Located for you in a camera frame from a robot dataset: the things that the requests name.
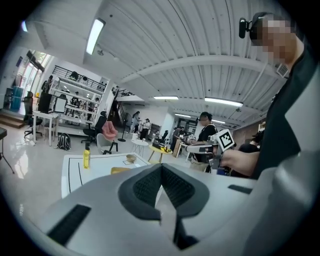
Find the shelf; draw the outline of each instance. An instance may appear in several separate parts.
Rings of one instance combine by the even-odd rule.
[[[94,123],[92,121],[87,121],[87,120],[84,120],[84,119],[68,116],[68,115],[65,115],[65,114],[62,114],[60,116],[60,119],[67,120],[67,121],[74,122],[74,123],[84,124],[84,125],[86,125],[86,124],[92,124],[93,125],[93,123]]]
[[[100,104],[99,102],[96,102],[95,100],[88,99],[86,97],[82,97],[82,96],[79,96],[79,95],[75,95],[75,94],[67,92],[67,91],[58,90],[58,89],[51,89],[51,90],[54,91],[54,92],[61,93],[61,94],[65,94],[65,95],[69,95],[69,96],[72,96],[72,97],[76,97],[78,99],[81,99],[81,100],[84,100],[84,101],[87,101],[87,102],[92,102],[92,103],[98,104],[98,105]]]
[[[83,91],[86,91],[86,92],[89,92],[89,93],[94,93],[94,94],[98,94],[100,96],[102,96],[102,94],[104,93],[103,91],[100,91],[100,90],[97,90],[97,89],[94,89],[90,86],[87,86],[83,83],[80,83],[80,82],[77,82],[77,81],[73,81],[71,79],[68,79],[66,77],[63,77],[63,76],[57,76],[59,79],[60,79],[60,82],[63,83],[63,84],[67,84],[68,86],[73,86],[73,87],[76,87],[76,88],[79,88]]]
[[[77,107],[72,107],[72,106],[69,106],[69,105],[66,105],[65,108],[66,108],[66,109],[69,109],[69,110],[74,110],[74,111],[79,111],[79,112],[84,112],[84,113],[96,115],[95,112],[90,112],[90,111],[88,111],[88,110],[83,110],[83,109],[80,109],[80,108],[77,108]]]

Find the white floor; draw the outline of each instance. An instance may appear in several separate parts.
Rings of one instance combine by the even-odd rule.
[[[31,135],[24,140],[25,128],[15,129],[2,124],[0,127],[7,129],[8,135],[4,138],[4,156],[15,172],[12,173],[4,159],[0,161],[0,189],[13,211],[35,223],[52,203],[61,199],[63,158],[65,155],[82,155],[85,145],[80,141],[85,138],[72,136],[71,151],[64,151],[55,149],[57,140],[49,146],[48,138],[44,140],[38,136],[36,145],[32,146],[29,142]],[[126,142],[118,141],[118,150],[121,153],[129,153],[133,147],[132,135],[125,136],[127,136]],[[94,143],[91,144],[90,151],[92,155],[98,154]],[[143,158],[148,160],[151,153],[149,147],[145,147]],[[159,158],[160,154],[156,152],[152,156],[152,160]],[[162,157],[163,163],[189,167],[190,162],[185,160],[185,155],[175,158],[171,154],[164,154]]]

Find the yellow table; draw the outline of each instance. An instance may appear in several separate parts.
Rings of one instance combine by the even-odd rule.
[[[152,154],[150,155],[148,162],[150,162],[150,159],[151,159],[152,156],[154,155],[154,152],[158,152],[158,153],[161,154],[161,155],[160,155],[160,159],[159,159],[160,164],[161,164],[161,161],[162,161],[162,155],[163,155],[163,154],[172,154],[172,152],[169,152],[169,153],[164,152],[164,151],[162,151],[161,149],[152,146],[152,144],[149,145],[149,148],[152,150]]]

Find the computer monitor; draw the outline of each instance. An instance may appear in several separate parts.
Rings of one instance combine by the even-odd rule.
[[[67,104],[67,99],[66,98],[62,98],[62,97],[56,98],[53,112],[64,113],[65,112],[65,108],[66,108],[66,104]]]
[[[52,94],[42,92],[39,100],[38,111],[42,113],[48,113],[50,109],[50,104],[54,99],[55,96],[53,96]]]

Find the white table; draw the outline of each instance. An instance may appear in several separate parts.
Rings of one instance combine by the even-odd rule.
[[[136,156],[134,163],[128,162],[126,155]],[[150,163],[136,153],[92,155],[90,169],[84,169],[82,155],[65,155],[62,164],[61,196],[66,197],[72,191],[94,179],[111,174],[112,167],[137,168]]]
[[[139,155],[143,157],[144,156],[144,148],[146,146],[149,146],[148,142],[142,141],[140,139],[131,140],[131,142],[134,144],[132,146],[131,151],[133,151],[135,153],[138,153],[138,151],[139,151]]]
[[[36,123],[37,123],[37,117],[43,118],[43,119],[49,119],[49,146],[51,146],[51,132],[52,132],[52,122],[55,120],[55,136],[58,137],[58,127],[59,127],[59,114],[58,113],[42,113],[40,111],[34,110],[32,112],[33,114],[33,142],[37,142],[36,137]]]
[[[181,147],[185,147],[185,148],[186,148],[187,146],[189,146],[189,145],[183,144],[183,143],[181,142],[180,145],[179,145],[179,148],[178,148],[178,153],[176,154],[175,158],[178,158]],[[185,162],[188,161],[189,155],[190,155],[190,152],[188,152],[188,154],[186,155]]]

